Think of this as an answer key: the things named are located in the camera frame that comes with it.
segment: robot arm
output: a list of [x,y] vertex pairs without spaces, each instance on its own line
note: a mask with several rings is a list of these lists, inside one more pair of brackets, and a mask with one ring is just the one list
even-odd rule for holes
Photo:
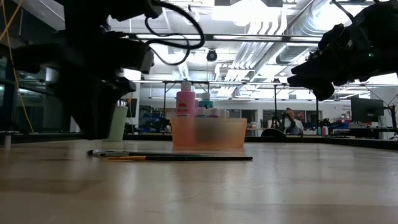
[[293,68],[290,86],[313,90],[320,101],[328,99],[334,85],[398,71],[398,2],[379,2],[325,33],[308,60]]
[[[87,139],[108,137],[116,101],[136,90],[135,84],[119,77],[119,73],[122,68],[149,73],[154,65],[150,44],[180,47],[186,50],[187,57],[190,50],[205,43],[205,35],[194,18],[183,9],[160,0],[57,1],[64,6],[66,29],[59,32],[52,43],[14,49],[14,66],[31,73],[39,72],[41,65],[56,69],[59,79],[50,88]],[[147,20],[155,19],[161,15],[163,7],[188,19],[198,31],[200,42],[189,45],[187,41],[187,45],[182,45],[163,40],[132,41],[128,37],[134,34],[111,32],[106,23],[109,16],[118,21],[140,15],[145,15]],[[150,32],[158,35],[147,20]]]

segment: black cable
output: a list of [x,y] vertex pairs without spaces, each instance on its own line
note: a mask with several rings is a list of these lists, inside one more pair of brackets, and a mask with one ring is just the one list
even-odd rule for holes
[[388,103],[388,105],[387,106],[390,106],[390,104],[394,101],[394,99],[396,99],[397,98],[397,96],[398,96],[398,94],[390,101],[390,103]]
[[[177,48],[186,49],[186,50],[199,49],[200,47],[204,46],[204,44],[205,44],[205,34],[203,33],[203,30],[201,29],[201,27],[198,24],[198,22],[195,21],[194,18],[189,13],[185,12],[182,8],[180,8],[178,6],[175,6],[173,4],[170,4],[170,3],[164,2],[164,1],[154,1],[153,5],[173,10],[173,11],[179,13],[181,16],[185,17],[188,21],[190,21],[192,23],[192,25],[198,31],[199,36],[200,36],[200,42],[198,44],[195,44],[195,45],[189,45],[189,44],[188,45],[182,45],[182,44],[176,44],[176,43],[168,42],[168,41],[164,41],[164,40],[148,40],[146,42],[147,45],[149,45],[149,44],[162,44],[162,45],[166,45],[166,46],[170,46],[170,47],[177,47]],[[156,33],[153,29],[151,29],[149,27],[147,19],[146,19],[145,25],[146,25],[146,27],[148,28],[148,30],[149,30],[149,32],[151,34],[157,35],[158,37],[165,37],[165,35],[167,35],[167,36],[171,35],[171,34],[158,34],[158,33]]]
[[377,96],[369,87],[367,87],[364,83],[361,82],[361,84],[367,88],[375,97],[379,98],[379,100],[383,101],[384,104],[386,104],[387,106],[389,106],[382,98],[380,98],[379,96]]
[[331,0],[331,1],[337,6],[337,8],[341,9],[348,16],[348,18],[351,20],[353,24],[356,24],[355,18],[351,13],[349,13],[345,8],[343,8],[343,6],[341,6],[341,4],[338,3],[336,0]]
[[[150,28],[149,23],[148,23],[148,20],[149,20],[148,17],[145,18],[144,23],[145,23],[145,26],[147,27],[147,29],[149,30],[149,32],[150,32],[151,34],[154,34],[154,35],[156,35],[156,36],[158,36],[158,37],[170,37],[170,36],[173,36],[173,35],[180,35],[180,36],[182,36],[182,37],[185,39],[185,41],[187,42],[187,44],[186,44],[186,45],[183,45],[183,46],[190,46],[189,40],[188,40],[184,35],[182,35],[182,34],[179,34],[179,33],[158,34],[158,33],[156,33],[152,28]],[[155,44],[155,43],[150,42],[150,41],[151,41],[151,40],[148,40],[148,41],[146,42],[146,44],[147,44],[147,45]],[[184,63],[184,62],[187,60],[187,58],[189,57],[190,52],[191,52],[191,50],[188,49],[187,52],[185,53],[185,56],[184,56],[183,59],[181,59],[179,62],[170,63],[170,62],[166,62],[154,49],[152,49],[152,51],[153,51],[154,54],[156,54],[156,56],[159,58],[159,60],[160,60],[161,62],[165,63],[166,65],[170,65],[170,66],[181,65],[182,63]]]

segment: wooden table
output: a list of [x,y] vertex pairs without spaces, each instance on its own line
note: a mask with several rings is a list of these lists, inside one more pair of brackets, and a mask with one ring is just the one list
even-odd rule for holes
[[172,143],[0,149],[0,223],[398,223],[394,151],[252,143],[252,162],[110,162],[89,149],[169,152]]

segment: brush handle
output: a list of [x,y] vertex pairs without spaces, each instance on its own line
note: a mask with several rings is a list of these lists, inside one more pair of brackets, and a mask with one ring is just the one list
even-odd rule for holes
[[116,157],[116,156],[203,156],[199,154],[174,154],[174,153],[159,153],[159,152],[128,152],[128,151],[100,151],[95,153],[96,156],[101,157]]
[[128,156],[109,157],[114,161],[251,161],[249,156]]

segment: white bottle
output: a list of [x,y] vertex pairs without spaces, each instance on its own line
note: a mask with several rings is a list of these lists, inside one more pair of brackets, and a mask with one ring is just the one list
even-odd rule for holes
[[227,118],[226,117],[226,109],[219,109],[218,112],[220,114],[219,115],[220,118]]
[[196,118],[206,118],[207,117],[206,108],[197,108],[195,117]]
[[209,110],[209,118],[219,118],[218,109],[217,108],[210,108]]

